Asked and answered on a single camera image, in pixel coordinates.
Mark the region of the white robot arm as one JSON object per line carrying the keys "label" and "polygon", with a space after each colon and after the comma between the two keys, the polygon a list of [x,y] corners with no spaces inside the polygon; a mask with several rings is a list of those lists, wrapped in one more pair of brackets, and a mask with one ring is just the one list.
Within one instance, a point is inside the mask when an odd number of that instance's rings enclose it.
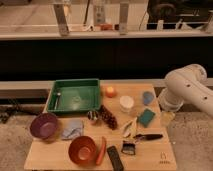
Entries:
{"label": "white robot arm", "polygon": [[205,68],[190,64],[166,74],[165,88],[158,96],[163,111],[177,112],[185,102],[190,102],[213,118],[213,90],[203,84],[207,79]]}

